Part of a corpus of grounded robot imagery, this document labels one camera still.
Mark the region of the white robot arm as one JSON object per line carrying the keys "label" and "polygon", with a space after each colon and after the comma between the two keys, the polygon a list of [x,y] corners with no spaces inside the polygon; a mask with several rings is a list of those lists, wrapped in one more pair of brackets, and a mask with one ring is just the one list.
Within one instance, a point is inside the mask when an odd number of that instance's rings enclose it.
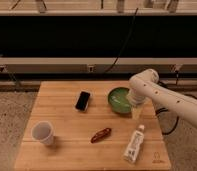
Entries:
{"label": "white robot arm", "polygon": [[133,107],[144,103],[146,98],[162,104],[197,128],[197,100],[158,85],[159,75],[147,69],[129,79],[127,99]]}

